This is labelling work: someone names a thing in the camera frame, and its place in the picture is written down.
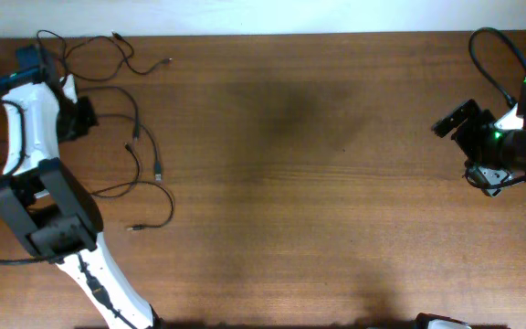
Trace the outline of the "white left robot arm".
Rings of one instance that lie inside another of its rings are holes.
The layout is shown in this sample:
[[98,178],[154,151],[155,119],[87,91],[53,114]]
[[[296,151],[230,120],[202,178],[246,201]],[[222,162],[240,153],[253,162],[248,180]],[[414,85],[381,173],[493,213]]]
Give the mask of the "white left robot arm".
[[0,217],[33,261],[56,265],[84,291],[108,327],[161,327],[111,256],[92,195],[59,158],[61,143],[97,125],[89,99],[41,46],[20,48],[16,58],[19,70],[0,79],[8,123]]

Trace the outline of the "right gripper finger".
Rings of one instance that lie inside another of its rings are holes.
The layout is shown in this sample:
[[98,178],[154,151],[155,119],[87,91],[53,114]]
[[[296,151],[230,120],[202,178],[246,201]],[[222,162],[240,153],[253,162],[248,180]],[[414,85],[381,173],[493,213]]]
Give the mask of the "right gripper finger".
[[513,178],[513,174],[507,170],[495,170],[484,166],[476,165],[471,162],[465,162],[465,174],[464,177],[467,182],[479,189],[485,196],[495,197],[498,196],[502,188],[488,189],[484,186],[494,186],[509,182]]
[[462,123],[481,114],[478,104],[470,99],[457,106],[449,115],[434,123],[431,131],[438,137],[443,138],[452,130],[457,129]]

